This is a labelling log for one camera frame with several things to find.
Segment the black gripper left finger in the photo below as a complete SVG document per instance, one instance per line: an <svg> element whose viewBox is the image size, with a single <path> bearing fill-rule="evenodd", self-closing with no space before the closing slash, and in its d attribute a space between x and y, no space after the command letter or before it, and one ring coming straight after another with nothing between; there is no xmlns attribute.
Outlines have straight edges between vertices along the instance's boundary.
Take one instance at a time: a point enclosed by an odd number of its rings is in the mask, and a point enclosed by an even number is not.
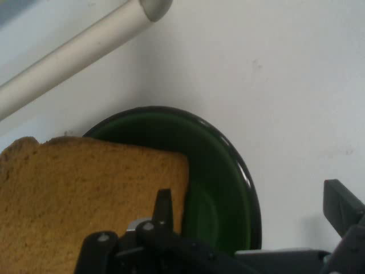
<svg viewBox="0 0 365 274"><path fill-rule="evenodd" d="M75 273L255 273L253 268L173 231L171 191L159 190L152 218L123 236L95 232L82 244Z"/></svg>

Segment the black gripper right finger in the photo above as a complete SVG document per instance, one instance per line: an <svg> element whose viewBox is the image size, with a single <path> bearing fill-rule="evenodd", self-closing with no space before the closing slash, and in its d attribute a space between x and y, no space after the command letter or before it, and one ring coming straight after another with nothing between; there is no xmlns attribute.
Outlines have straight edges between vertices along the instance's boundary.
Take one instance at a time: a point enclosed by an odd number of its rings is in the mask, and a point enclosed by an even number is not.
<svg viewBox="0 0 365 274"><path fill-rule="evenodd" d="M364 203L339 180L325 180L323 213L341 237L322 273L364 273Z"/></svg>

